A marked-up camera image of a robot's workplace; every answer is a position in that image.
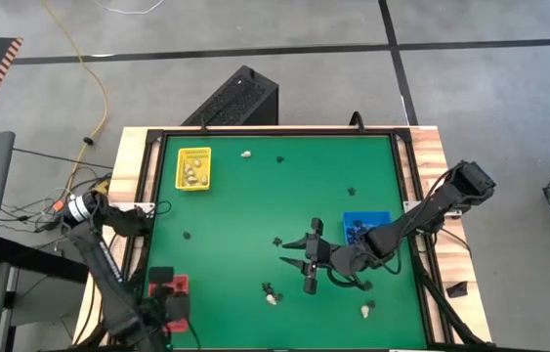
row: red object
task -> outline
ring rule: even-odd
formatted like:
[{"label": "red object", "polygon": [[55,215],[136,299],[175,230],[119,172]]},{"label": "red object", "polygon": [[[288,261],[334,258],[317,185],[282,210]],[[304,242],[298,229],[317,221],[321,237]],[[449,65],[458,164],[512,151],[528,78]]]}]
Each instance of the red object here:
[{"label": "red object", "polygon": [[[175,292],[185,292],[186,294],[190,293],[188,285],[188,275],[175,275],[172,283],[164,283],[166,287],[171,287]],[[152,295],[153,290],[157,287],[157,284],[148,284],[148,295]],[[163,329],[164,332],[186,332],[188,331],[188,321],[185,319],[180,320],[179,322],[170,322],[166,324],[166,328]]]}]

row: white cable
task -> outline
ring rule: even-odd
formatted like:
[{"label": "white cable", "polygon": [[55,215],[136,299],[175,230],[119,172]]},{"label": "white cable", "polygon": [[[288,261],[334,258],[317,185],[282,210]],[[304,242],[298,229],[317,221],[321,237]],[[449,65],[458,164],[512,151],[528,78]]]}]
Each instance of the white cable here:
[{"label": "white cable", "polygon": [[157,2],[157,4],[153,5],[150,9],[148,9],[146,11],[122,11],[122,10],[111,9],[111,8],[107,7],[106,5],[100,4],[98,0],[95,0],[95,4],[97,4],[97,6],[102,7],[104,9],[108,10],[108,11],[115,12],[117,14],[122,14],[122,15],[146,15],[149,12],[155,10],[155,8],[159,5],[161,5],[161,3],[163,3],[163,2],[164,2],[164,0],[159,0]]}]

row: yellow cable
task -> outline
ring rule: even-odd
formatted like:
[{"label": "yellow cable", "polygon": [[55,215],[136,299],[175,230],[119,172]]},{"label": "yellow cable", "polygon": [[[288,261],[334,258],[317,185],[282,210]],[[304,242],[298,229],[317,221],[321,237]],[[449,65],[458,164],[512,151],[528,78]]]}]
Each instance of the yellow cable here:
[{"label": "yellow cable", "polygon": [[[79,47],[77,47],[77,44],[75,44],[75,41],[72,39],[72,36],[70,35],[70,32],[68,31],[68,29],[63,25],[60,19],[58,19],[56,14],[53,12],[53,9],[51,8],[51,6],[49,6],[49,3],[47,3],[46,0],[40,0],[40,2],[42,3],[42,6],[44,6],[45,10],[47,10],[47,13],[49,14],[49,16],[51,16],[53,21],[60,27],[63,34],[66,36],[66,38],[68,38],[68,41],[70,41],[70,45],[72,45],[72,48],[75,50],[75,53],[77,54],[77,59],[79,59],[79,63],[81,64],[81,66],[85,70],[87,70],[88,73],[90,73],[90,75],[92,75],[95,78],[95,81],[97,81],[97,84],[99,85],[99,88],[101,88],[101,92],[103,93],[103,100],[104,100],[103,118],[101,119],[97,127],[94,129],[94,131],[92,131],[92,133],[88,136],[90,139],[94,139],[94,137],[97,135],[97,133],[99,133],[103,125],[106,124],[107,116],[109,114],[109,98],[107,97],[106,88],[103,86],[103,83],[101,83],[101,80],[99,79],[99,77],[86,65],[86,63],[84,63]],[[88,148],[87,144],[84,144],[83,147],[81,147],[81,151],[79,151],[79,156],[77,157],[77,161],[81,161],[84,153],[86,152],[86,148]],[[77,168],[79,168],[79,164],[75,163],[75,166],[72,168],[71,174],[74,175],[74,173],[77,172]],[[73,179],[74,177],[70,177],[68,180],[68,183],[66,184],[66,189],[69,192],[70,192],[70,186],[72,186]]]}]

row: white object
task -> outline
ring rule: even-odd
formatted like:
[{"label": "white object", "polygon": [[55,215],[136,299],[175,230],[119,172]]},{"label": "white object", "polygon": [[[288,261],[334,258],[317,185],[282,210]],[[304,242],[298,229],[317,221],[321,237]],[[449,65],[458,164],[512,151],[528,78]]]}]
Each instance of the white object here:
[{"label": "white object", "polygon": [[276,305],[276,299],[273,295],[267,294],[266,295],[266,301],[272,305]]},{"label": "white object", "polygon": [[122,15],[146,15],[149,12],[155,10],[155,8],[159,5],[161,5],[161,3],[163,3],[163,2],[164,2],[164,0],[159,0],[155,5],[153,5],[150,9],[148,9],[146,11],[122,11],[122,10],[116,10],[116,9],[109,8],[106,5],[100,4],[99,0],[95,0],[95,4],[97,4],[97,6],[102,7],[104,9],[108,10],[108,11],[115,12],[116,14],[122,14]]},{"label": "white object", "polygon": [[361,316],[366,319],[368,317],[368,314],[370,314],[370,307],[366,306],[365,304],[361,306]]}]

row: black box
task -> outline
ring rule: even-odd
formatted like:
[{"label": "black box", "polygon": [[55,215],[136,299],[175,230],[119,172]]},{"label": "black box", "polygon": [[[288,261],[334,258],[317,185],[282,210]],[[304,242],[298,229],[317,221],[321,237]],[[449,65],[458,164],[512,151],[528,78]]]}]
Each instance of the black box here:
[{"label": "black box", "polygon": [[278,84],[242,66],[182,126],[278,125]]}]

